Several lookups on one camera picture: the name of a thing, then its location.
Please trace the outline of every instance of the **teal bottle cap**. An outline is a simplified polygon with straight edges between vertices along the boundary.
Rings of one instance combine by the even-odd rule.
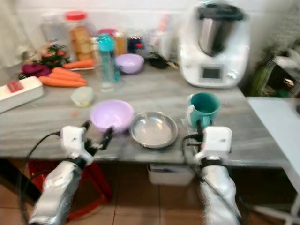
[[[102,52],[111,52],[116,48],[116,42],[109,34],[100,34],[98,43],[99,50]]]

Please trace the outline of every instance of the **appliance display screen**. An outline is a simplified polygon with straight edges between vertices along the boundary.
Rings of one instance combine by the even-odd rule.
[[[221,78],[221,70],[216,69],[216,68],[203,68],[202,78],[220,79]]]

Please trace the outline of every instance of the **white storage bin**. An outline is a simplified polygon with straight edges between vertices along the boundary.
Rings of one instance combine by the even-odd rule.
[[[159,185],[188,185],[194,177],[194,172],[188,166],[149,165],[149,180]]]

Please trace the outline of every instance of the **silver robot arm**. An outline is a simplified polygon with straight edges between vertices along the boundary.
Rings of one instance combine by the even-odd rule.
[[[109,128],[99,143],[85,138],[90,126],[87,121],[82,127],[66,126],[60,131],[61,145],[67,153],[62,161],[44,181],[44,190],[35,205],[30,225],[63,225],[71,208],[73,195],[78,188],[82,169],[93,162],[98,150],[105,150],[113,129]]]
[[[203,131],[202,151],[194,160],[201,164],[201,193],[205,205],[205,224],[207,225],[239,225],[240,217],[235,202],[236,187],[228,174],[222,160],[228,158],[231,149],[232,131],[227,127],[209,126]],[[222,196],[209,187],[213,186]]]

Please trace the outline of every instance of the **gray countertop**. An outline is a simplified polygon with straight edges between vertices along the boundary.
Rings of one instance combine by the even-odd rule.
[[[232,154],[226,162],[228,165],[282,167],[288,163],[238,88],[201,89],[189,85],[178,71],[146,66],[138,75],[124,75],[116,91],[102,93],[99,79],[94,73],[85,72],[83,76],[95,91],[94,104],[106,99],[121,99],[130,103],[137,113],[164,112],[176,121],[179,128],[177,141],[161,150],[140,146],[128,133],[119,135],[112,139],[106,151],[96,155],[98,161],[182,164],[180,142],[188,134],[181,121],[186,99],[190,94],[206,91],[226,102],[215,125],[227,126],[233,132]],[[65,125],[79,126],[88,120],[90,107],[76,107],[70,100],[73,91],[73,88],[45,87],[42,98],[0,114],[0,157],[23,158],[44,135]],[[92,128],[88,137],[97,140],[101,135]],[[32,157],[60,159],[65,155],[60,149],[59,140],[49,137]]]

